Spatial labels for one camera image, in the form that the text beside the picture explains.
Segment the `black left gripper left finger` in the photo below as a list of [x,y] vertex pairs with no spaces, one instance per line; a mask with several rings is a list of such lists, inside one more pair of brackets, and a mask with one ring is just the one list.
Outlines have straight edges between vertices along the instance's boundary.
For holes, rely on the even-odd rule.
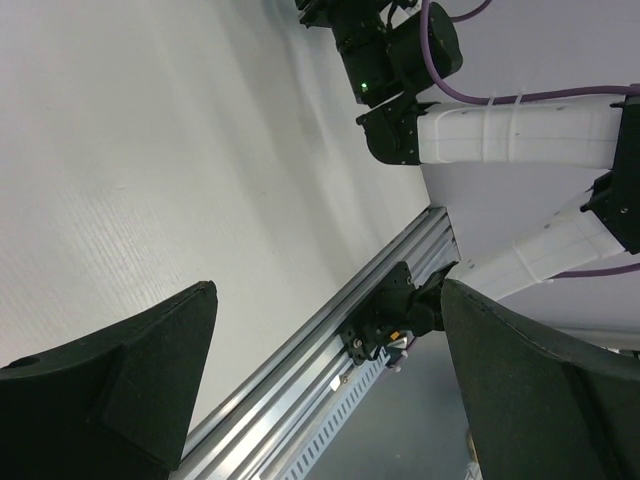
[[218,308],[198,282],[1,369],[4,479],[167,479],[182,458]]

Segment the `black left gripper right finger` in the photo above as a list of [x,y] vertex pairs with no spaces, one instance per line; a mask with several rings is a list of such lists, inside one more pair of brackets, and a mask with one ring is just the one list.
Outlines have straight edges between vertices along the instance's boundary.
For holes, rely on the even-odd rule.
[[636,479],[639,361],[453,280],[442,312],[486,479]]

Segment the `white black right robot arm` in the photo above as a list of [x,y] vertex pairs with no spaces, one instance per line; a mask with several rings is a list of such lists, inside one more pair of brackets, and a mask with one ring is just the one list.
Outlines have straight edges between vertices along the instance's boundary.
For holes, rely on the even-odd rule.
[[596,169],[593,186],[507,246],[435,273],[499,300],[550,279],[587,278],[589,263],[639,251],[639,88],[592,86],[510,96],[448,91],[462,55],[457,20],[431,1],[300,1],[306,27],[333,34],[371,154],[387,165],[553,163]]

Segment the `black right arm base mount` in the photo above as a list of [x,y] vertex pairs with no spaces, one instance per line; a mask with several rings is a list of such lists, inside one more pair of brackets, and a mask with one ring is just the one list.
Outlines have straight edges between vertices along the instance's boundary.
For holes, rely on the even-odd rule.
[[410,332],[422,337],[442,331],[441,292],[450,262],[417,287],[408,264],[398,262],[341,324],[338,333],[356,365],[374,361],[382,349]]

